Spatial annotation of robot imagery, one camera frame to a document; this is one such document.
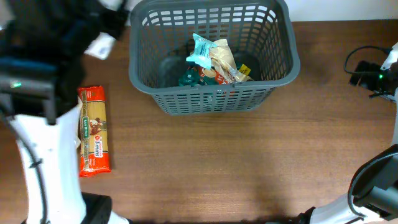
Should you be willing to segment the green Nescafe coffee bag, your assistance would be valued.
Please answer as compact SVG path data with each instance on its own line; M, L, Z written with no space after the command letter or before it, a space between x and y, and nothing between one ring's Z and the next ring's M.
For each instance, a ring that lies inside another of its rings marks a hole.
M205 85L226 85L253 81L249 76L251 69L245 64L241 65L243 70L232 67L223 60L187 60L188 68L182 75L178 84L180 86L205 86Z

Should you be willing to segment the beige snack bag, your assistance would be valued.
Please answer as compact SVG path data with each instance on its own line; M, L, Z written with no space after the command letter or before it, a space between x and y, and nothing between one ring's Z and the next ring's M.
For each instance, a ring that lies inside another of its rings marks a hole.
M216 72L216 79L220 84L253 81L249 76L251 69L243 63L236 63L226 39L213 42L215 47L210 49L212 69Z

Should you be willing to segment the teal wet wipes pack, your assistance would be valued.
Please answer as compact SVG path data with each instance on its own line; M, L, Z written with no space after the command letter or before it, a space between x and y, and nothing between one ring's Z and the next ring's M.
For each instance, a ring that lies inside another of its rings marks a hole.
M186 58L186 61L195 63L205 69L211 69L210 49L217 47L217 45L198 34L193 34L193 39L195 47L193 53Z

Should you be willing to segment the Kleenex tissue multipack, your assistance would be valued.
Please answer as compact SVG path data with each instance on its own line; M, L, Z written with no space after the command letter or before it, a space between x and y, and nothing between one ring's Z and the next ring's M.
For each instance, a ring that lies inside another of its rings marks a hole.
M116 39L111 35L101 32L85 50L85 54L96 57L100 60L106 60L112 51L115 41Z

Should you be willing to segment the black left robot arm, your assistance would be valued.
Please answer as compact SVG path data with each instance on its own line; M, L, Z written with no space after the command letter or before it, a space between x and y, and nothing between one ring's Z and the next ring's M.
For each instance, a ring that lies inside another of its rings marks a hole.
M84 54L104 60L129 16L126 1L9 1L1 35L1 121L15 135L27 223L126 223L109 196L83 193L77 149Z

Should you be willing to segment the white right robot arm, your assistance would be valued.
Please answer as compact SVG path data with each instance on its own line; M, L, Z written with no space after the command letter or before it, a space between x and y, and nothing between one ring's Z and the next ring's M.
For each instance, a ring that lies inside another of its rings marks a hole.
M397 46L380 47L387 58L382 65L360 61L350 71L349 82L397 103ZM354 174L346 194L322 207L312 207L289 223L371 223L397 218L397 132L391 146L363 164Z

